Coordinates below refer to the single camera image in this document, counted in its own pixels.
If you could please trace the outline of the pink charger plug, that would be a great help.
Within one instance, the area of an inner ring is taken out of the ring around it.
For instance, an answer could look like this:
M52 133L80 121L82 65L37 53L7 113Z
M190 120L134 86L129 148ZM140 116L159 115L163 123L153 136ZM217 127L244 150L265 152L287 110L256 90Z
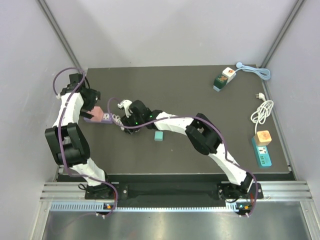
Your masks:
M91 111L87 112L91 115L89 118L92 122L101 122L104 117L104 111L100 106L94 106Z

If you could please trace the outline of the purple power strip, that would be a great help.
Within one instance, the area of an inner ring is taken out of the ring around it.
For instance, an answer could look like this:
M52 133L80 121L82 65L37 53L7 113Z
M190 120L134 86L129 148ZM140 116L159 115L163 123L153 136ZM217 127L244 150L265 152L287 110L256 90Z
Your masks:
M110 117L109 113L103 113L101 117L91 119L84 117L83 118L85 122L87 123L97 123L97 124L112 124L113 120L112 117Z

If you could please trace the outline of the teal charger plug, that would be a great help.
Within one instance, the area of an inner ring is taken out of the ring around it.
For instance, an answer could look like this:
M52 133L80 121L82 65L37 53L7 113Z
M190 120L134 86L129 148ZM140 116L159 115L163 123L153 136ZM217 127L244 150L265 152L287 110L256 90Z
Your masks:
M164 140L164 133L162 131L155 131L154 140L156 142L162 142Z

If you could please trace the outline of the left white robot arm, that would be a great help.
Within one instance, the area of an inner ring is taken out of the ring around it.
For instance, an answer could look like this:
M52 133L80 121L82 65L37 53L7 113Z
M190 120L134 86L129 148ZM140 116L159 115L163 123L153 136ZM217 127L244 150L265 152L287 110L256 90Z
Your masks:
M96 105L99 91L90 88L85 75L69 75L70 83L57 95L61 100L58 117L51 128L45 130L45 138L57 165L63 165L77 172L87 182L78 187L85 191L85 198L108 199L114 187L108 183L108 176L91 158L91 150L78 122L80 117L100 121L104 112Z

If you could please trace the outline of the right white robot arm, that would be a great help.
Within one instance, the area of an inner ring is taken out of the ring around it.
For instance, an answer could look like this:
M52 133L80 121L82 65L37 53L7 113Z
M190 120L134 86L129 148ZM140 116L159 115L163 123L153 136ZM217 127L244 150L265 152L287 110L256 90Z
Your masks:
M234 194L245 198L252 191L253 174L240 167L226 147L220 131L202 113L196 116L177 116L162 110L150 110L140 100L122 100L117 104L124 116L120 118L123 130L133 134L142 127L170 131L186 136L194 149L211 158L226 174Z

